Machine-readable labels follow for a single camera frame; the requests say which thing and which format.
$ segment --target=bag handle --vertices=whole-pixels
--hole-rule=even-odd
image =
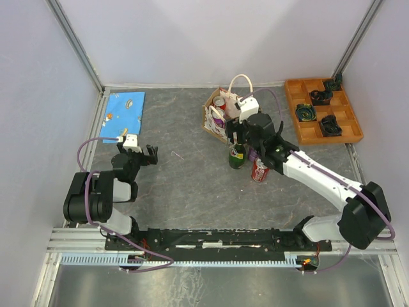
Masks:
[[[209,109],[211,109],[214,113],[216,113],[217,116],[218,116],[224,123],[226,122],[226,120],[224,119],[224,117],[218,112],[218,110],[216,110],[215,107],[209,106]]]
[[[234,78],[231,80],[230,85],[229,85],[229,92],[231,93],[231,87],[233,86],[234,81],[235,81],[237,78],[239,78],[239,77],[244,77],[244,78],[247,80],[247,82],[248,82],[249,85],[250,85],[250,93],[253,92],[253,84],[251,83],[250,78],[247,77],[246,75],[243,75],[243,74],[237,75],[236,77],[234,77]]]

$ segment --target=blue mat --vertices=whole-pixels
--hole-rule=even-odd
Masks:
[[[144,101],[144,92],[110,94],[100,137],[116,138],[124,132],[139,134]],[[104,140],[104,143],[116,142]]]

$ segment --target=purple can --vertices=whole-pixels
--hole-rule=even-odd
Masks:
[[[256,160],[256,159],[258,158],[257,151],[255,151],[255,150],[253,149],[253,147],[250,147],[250,148],[249,148],[248,158],[249,158],[249,160],[250,160],[251,162],[254,162],[254,160]]]
[[[224,118],[224,111],[222,109],[220,109],[220,108],[216,108],[216,110]],[[220,116],[214,111],[212,112],[212,116],[213,116],[213,119],[215,121],[215,124],[218,125],[219,127],[223,128],[223,126],[224,126],[223,119],[221,119]]]

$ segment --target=table surface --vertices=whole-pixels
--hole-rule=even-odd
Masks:
[[[285,140],[298,145],[283,87],[272,88],[284,116]],[[269,172],[264,182],[251,178],[252,163],[232,169],[229,148],[201,128],[201,106],[214,88],[146,89],[140,144],[158,146],[158,165],[142,167],[134,203],[116,204],[134,216],[140,229],[151,228],[292,228],[309,215],[337,210],[304,184]],[[243,95],[246,88],[237,88]],[[269,92],[255,95],[276,128],[279,113]],[[353,179],[344,145],[301,146],[312,159]],[[118,153],[112,144],[97,144],[92,169],[111,169]]]

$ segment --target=red soda can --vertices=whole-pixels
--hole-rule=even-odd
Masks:
[[[257,158],[254,160],[251,178],[253,178],[254,181],[262,182],[266,178],[268,171],[270,171],[270,169],[261,162],[260,158]]]

